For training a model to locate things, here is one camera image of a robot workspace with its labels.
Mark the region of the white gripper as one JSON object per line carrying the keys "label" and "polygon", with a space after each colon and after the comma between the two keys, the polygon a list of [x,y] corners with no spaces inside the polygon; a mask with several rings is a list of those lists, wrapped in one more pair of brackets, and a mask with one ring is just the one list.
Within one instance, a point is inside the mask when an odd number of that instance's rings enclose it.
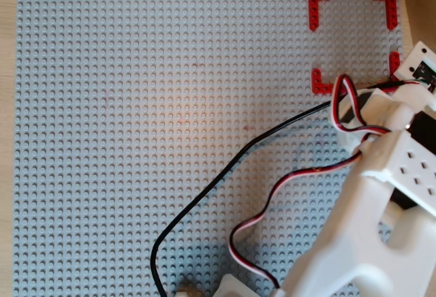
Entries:
{"label": "white gripper", "polygon": [[407,104],[415,113],[426,109],[435,112],[435,94],[420,83],[401,85],[392,94],[392,99]]}

